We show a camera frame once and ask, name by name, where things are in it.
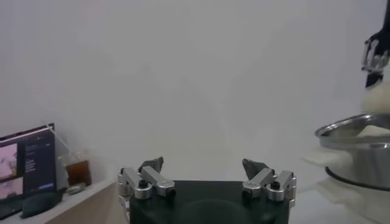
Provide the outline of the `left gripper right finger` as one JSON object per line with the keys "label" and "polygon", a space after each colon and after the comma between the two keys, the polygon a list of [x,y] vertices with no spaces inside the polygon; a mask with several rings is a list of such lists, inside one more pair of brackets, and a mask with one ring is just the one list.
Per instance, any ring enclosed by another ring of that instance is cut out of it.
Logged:
{"label": "left gripper right finger", "polygon": [[296,202],[297,178],[288,170],[276,173],[274,169],[265,163],[243,159],[242,165],[248,177],[242,183],[243,194],[250,199],[265,196],[269,201],[276,203],[287,200]]}

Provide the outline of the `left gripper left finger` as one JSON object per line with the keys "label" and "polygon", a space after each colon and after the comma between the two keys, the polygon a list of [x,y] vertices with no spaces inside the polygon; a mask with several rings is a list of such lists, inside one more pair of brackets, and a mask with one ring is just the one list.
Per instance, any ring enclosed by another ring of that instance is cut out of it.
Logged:
{"label": "left gripper left finger", "polygon": [[152,194],[164,198],[176,195],[176,184],[161,175],[164,159],[162,156],[144,161],[137,169],[123,167],[118,174],[118,195],[125,200],[134,196],[139,200],[147,200]]}

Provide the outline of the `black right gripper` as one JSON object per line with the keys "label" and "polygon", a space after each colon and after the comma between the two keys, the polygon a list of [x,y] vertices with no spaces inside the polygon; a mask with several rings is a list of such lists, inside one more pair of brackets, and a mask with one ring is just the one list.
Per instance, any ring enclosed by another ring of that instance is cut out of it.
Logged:
{"label": "black right gripper", "polygon": [[365,88],[383,80],[383,70],[389,63],[389,0],[381,30],[364,42],[361,70],[367,72]]}

